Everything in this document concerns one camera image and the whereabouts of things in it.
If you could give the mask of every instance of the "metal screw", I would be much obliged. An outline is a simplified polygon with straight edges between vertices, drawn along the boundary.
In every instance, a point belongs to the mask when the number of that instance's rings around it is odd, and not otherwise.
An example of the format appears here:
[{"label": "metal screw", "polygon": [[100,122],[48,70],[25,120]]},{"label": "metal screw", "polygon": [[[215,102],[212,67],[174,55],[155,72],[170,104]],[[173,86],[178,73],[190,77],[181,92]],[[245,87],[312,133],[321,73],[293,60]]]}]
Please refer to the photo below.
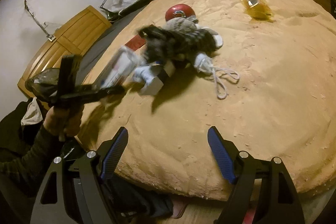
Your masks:
[{"label": "metal screw", "polygon": [[56,157],[56,158],[54,158],[54,163],[58,164],[58,163],[61,162],[61,160],[62,160],[61,157]]},{"label": "metal screw", "polygon": [[88,158],[93,158],[95,155],[96,155],[96,152],[95,152],[95,151],[89,151],[89,152],[87,152],[87,154],[86,154],[86,156],[87,156]]},{"label": "metal screw", "polygon": [[282,162],[282,160],[278,157],[275,157],[273,160],[276,164],[280,164]]},{"label": "metal screw", "polygon": [[246,151],[240,151],[239,155],[241,158],[245,159],[249,156],[249,154]]}]

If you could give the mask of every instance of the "dark pants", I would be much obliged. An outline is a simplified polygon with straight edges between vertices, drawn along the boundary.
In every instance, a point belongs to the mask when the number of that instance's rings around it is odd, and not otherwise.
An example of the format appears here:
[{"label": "dark pants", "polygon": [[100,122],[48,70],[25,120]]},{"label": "dark pants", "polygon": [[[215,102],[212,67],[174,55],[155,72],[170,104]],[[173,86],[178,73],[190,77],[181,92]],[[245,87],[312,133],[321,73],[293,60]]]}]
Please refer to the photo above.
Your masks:
[{"label": "dark pants", "polygon": [[168,195],[147,191],[117,175],[108,180],[105,187],[114,208],[125,215],[144,213],[150,217],[158,217],[169,216],[173,212],[173,204]]}]

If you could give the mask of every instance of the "red round object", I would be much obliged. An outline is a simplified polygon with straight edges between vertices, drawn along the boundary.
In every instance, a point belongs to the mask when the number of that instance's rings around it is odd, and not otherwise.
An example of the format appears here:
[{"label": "red round object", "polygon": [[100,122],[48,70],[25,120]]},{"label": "red round object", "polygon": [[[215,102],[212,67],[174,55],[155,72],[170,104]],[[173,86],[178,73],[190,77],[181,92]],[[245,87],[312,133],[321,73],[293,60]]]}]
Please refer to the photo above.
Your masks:
[{"label": "red round object", "polygon": [[176,4],[170,7],[166,12],[166,22],[175,17],[184,17],[191,21],[196,20],[196,14],[194,10],[187,4]]}]

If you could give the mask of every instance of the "gray fabric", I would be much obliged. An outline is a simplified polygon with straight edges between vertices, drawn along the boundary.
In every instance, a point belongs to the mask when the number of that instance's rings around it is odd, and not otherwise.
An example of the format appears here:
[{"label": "gray fabric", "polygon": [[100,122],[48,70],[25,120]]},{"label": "gray fabric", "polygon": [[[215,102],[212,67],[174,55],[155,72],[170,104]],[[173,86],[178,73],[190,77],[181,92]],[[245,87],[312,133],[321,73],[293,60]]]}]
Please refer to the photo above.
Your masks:
[{"label": "gray fabric", "polygon": [[113,23],[113,25],[108,28],[92,45],[92,47],[87,51],[87,53],[83,56],[82,62],[80,64],[76,85],[80,85],[83,83],[85,77],[92,70],[98,60],[102,57],[103,53],[110,46],[112,41],[116,38],[116,36],[135,18],[135,16],[140,13],[143,9],[142,7],[135,12],[132,12],[122,19]]}]

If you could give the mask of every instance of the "bare foot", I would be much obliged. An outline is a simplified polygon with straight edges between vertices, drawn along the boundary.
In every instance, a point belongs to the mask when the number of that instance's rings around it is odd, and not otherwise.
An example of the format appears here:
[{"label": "bare foot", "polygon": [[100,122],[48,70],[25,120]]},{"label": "bare foot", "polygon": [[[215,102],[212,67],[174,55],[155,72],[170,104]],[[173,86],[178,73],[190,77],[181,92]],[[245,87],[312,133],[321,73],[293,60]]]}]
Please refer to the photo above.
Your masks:
[{"label": "bare foot", "polygon": [[189,198],[181,195],[171,195],[170,199],[173,203],[173,214],[171,218],[177,219],[182,217],[187,205],[189,204]]}]

